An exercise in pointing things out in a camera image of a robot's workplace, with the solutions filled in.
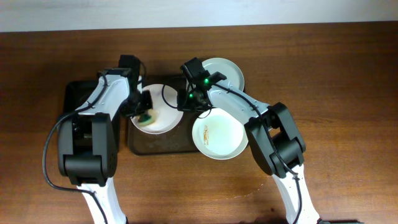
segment white background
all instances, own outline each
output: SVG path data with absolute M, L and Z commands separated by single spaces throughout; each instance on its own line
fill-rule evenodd
M 398 0 L 0 0 L 0 31 L 398 20 Z

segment wood grain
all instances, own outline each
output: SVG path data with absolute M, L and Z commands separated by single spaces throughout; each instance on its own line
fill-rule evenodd
M 42 147 L 65 85 L 93 79 L 120 54 L 137 55 L 149 75 L 172 75 L 192 57 L 234 61 L 249 95 L 293 114 L 321 217 L 398 220 L 398 23 L 372 22 L 0 34 L 0 223 L 92 222 L 80 194 L 45 183 Z M 228 161 L 137 157 L 121 142 L 115 186 L 130 222 L 284 219 L 279 191 L 250 150 Z M 50 178 L 68 186 L 56 155 L 52 141 Z

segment white plate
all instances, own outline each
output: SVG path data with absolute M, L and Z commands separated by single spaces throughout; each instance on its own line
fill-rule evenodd
M 244 78 L 239 67 L 232 61 L 225 58 L 211 58 L 202 62 L 203 68 L 209 71 L 210 75 L 220 72 L 227 77 L 232 84 L 239 90 L 243 91 Z
M 140 127 L 138 123 L 138 116 L 131 118 L 132 123 L 141 131 L 148 134 L 162 134 L 170 131 L 178 122 L 180 122 L 183 112 L 173 109 L 166 105 L 162 98 L 163 84 L 153 84 L 145 86 L 142 90 L 149 90 L 152 98 L 153 110 L 149 113 L 154 115 L 155 122 L 150 125 Z M 172 87 L 165 86 L 164 97 L 166 101 L 172 106 L 177 106 L 177 91 Z
M 239 155 L 248 144 L 244 126 L 222 109 L 214 108 L 192 127 L 192 139 L 201 153 L 212 159 L 230 159 Z

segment wooden table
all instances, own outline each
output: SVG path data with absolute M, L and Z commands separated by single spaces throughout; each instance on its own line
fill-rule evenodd
M 91 223 L 80 194 L 51 189 L 42 148 L 65 85 L 135 54 L 149 75 L 192 57 L 223 57 L 246 91 L 289 107 L 307 151 L 312 202 L 325 220 L 398 222 L 398 23 L 297 24 L 0 34 L 0 223 Z M 122 134 L 125 136 L 125 122 Z M 122 137 L 115 188 L 138 223 L 276 223 L 280 193 L 250 149 L 137 157 Z M 48 154 L 50 178 L 69 186 Z

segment black tray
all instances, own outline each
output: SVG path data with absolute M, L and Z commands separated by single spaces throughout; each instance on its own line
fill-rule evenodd
M 165 84 L 171 77 L 173 76 L 150 76 L 145 85 Z M 187 83 L 186 79 L 176 78 L 167 85 L 178 91 L 186 88 Z M 130 151 L 138 156 L 199 152 L 192 140 L 192 126 L 199 115 L 200 113 L 184 112 L 178 125 L 163 134 L 144 133 L 129 120 L 127 141 Z

